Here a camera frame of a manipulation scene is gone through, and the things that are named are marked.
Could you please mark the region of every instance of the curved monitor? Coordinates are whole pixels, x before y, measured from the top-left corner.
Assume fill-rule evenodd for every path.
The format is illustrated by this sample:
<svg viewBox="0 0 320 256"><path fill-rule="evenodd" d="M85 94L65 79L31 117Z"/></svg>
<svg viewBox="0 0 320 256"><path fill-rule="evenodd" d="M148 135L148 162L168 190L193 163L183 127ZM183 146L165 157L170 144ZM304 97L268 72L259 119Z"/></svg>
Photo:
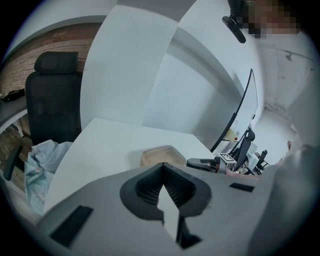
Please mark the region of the curved monitor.
<svg viewBox="0 0 320 256"><path fill-rule="evenodd" d="M241 102L238 109L233 113L229 123L223 130L219 139L215 142L214 146L211 148L213 152L220 142L226 136L228 130L232 127L232 130L237 134L238 138L241 138L245 134L247 128L249 127L251 121L255 118L255 114L258 108L258 98L254 71L250 70L249 79L244 90Z"/></svg>

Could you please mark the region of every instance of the chair headrest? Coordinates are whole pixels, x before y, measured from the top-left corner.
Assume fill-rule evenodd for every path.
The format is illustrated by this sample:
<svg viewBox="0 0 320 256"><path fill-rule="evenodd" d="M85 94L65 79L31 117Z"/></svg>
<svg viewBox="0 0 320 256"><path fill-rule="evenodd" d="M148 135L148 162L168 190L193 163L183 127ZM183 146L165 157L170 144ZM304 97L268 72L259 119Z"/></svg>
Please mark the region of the chair headrest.
<svg viewBox="0 0 320 256"><path fill-rule="evenodd" d="M78 52L46 51L36 59L34 70L43 74L75 72L78 66Z"/></svg>

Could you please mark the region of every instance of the chair armrest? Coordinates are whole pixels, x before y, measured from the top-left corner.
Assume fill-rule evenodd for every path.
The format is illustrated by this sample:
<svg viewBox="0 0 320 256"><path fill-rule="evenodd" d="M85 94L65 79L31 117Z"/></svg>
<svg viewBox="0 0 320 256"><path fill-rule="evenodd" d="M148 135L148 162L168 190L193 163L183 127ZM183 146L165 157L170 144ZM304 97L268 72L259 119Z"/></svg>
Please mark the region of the chair armrest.
<svg viewBox="0 0 320 256"><path fill-rule="evenodd" d="M24 162L19 158L19 155L22 151L22 145L18 145L11 150L4 166L3 177L7 180L11 180L12 172L14 171L15 166L21 169L23 172L25 170Z"/></svg>

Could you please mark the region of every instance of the white desk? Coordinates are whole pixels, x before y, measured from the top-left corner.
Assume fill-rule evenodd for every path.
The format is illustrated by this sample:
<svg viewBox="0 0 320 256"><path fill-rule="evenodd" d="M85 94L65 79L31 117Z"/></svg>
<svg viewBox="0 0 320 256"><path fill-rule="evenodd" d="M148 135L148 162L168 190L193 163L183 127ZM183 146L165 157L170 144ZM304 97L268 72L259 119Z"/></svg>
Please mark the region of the white desk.
<svg viewBox="0 0 320 256"><path fill-rule="evenodd" d="M10 102L0 103L0 134L15 123L21 137L24 136L18 119L27 114L26 97L23 96Z"/></svg>
<svg viewBox="0 0 320 256"><path fill-rule="evenodd" d="M143 150L171 145L185 159L213 158L192 134L93 119L62 159L44 205L46 213L96 179L140 166Z"/></svg>

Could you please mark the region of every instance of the tan tray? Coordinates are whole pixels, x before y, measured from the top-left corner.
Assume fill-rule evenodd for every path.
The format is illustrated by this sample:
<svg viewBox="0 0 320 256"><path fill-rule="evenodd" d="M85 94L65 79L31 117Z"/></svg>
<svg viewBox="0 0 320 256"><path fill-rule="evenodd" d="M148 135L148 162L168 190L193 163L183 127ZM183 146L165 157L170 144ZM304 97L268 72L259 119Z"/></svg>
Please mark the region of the tan tray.
<svg viewBox="0 0 320 256"><path fill-rule="evenodd" d="M152 166L158 163L185 165L187 160L173 146L161 146L142 152L140 166Z"/></svg>

